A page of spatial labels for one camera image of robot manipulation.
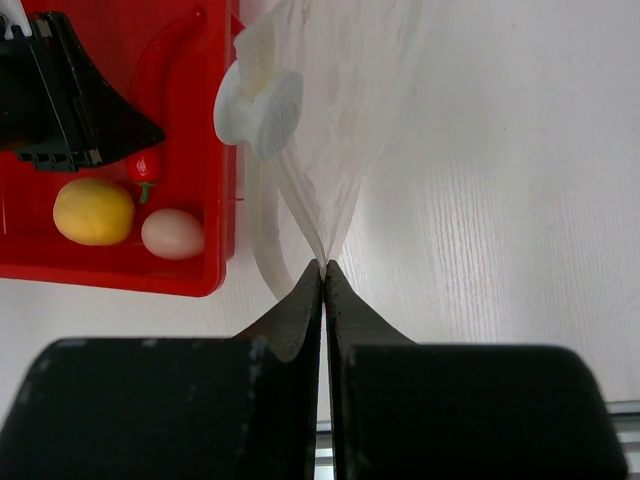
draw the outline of plastic bag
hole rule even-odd
[[[279,72],[304,79],[299,125],[284,151],[258,159],[245,149],[252,245],[277,298],[293,287],[282,244],[291,238],[291,215],[322,266],[340,253],[360,183],[404,105],[436,7],[284,0],[237,37],[249,101]]]

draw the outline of clear plastic bag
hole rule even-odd
[[[404,105],[437,3],[284,0],[237,37],[245,98],[255,99],[283,70],[304,79],[300,122],[284,151],[258,159],[245,150],[254,254],[276,297],[293,287],[283,254],[291,251],[282,245],[293,233],[291,216],[321,265],[340,253],[360,183]]]
[[[399,9],[397,22],[365,44],[371,19],[387,21],[375,10],[384,7]],[[341,262],[357,272],[363,298],[401,318],[395,326],[416,341],[569,346],[609,400],[637,400],[640,375],[629,365],[640,338],[640,57],[632,47],[640,3],[321,0],[286,8],[279,38],[293,44],[282,58],[303,65],[311,82],[292,148],[310,180],[302,188],[317,188],[305,193],[317,199],[328,256],[341,247],[359,179],[380,156]],[[340,9],[359,8],[371,11],[347,15],[352,25],[343,27]],[[413,32],[403,60],[394,57],[394,28]],[[422,49],[417,60],[406,53],[413,47]],[[339,87],[331,106],[332,61]],[[376,85],[399,94],[387,101],[355,91]],[[367,120],[380,112],[389,123],[378,128]],[[272,195],[281,211],[269,233],[278,247],[286,242],[284,261],[308,258],[295,248],[277,189]]]

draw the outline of white plastic clip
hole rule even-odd
[[[289,143],[300,122],[302,93],[302,75],[281,70],[251,102],[242,95],[235,62],[222,80],[213,108],[218,138],[227,145],[247,142],[258,158],[274,158]]]
[[[11,27],[13,25],[19,26],[25,37],[30,37],[32,35],[29,19],[27,18],[27,14],[25,13],[20,0],[0,0],[0,13],[7,21],[6,30],[4,32],[5,40],[13,39],[13,32],[11,31]]]

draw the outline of red chili pepper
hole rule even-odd
[[[189,32],[204,21],[204,9],[200,6],[188,15],[175,20],[147,45],[138,61],[131,82],[131,103],[155,123],[163,124],[163,92],[169,63],[177,47]],[[163,152],[160,145],[136,152],[125,159],[131,179],[142,187],[140,203],[149,198],[149,189],[162,176]]]

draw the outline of black plastic object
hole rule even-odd
[[[321,285],[314,261],[231,339],[52,344],[0,434],[0,478],[313,479]]]
[[[418,345],[329,262],[337,480],[625,478],[589,369],[545,346]],[[4,478],[313,478],[322,283],[236,337],[70,339],[0,433]]]
[[[415,344],[333,261],[325,304],[337,480],[626,478],[598,385],[575,353]]]
[[[0,40],[0,150],[37,170],[109,165],[164,141],[160,127],[102,77],[66,15],[32,18]]]

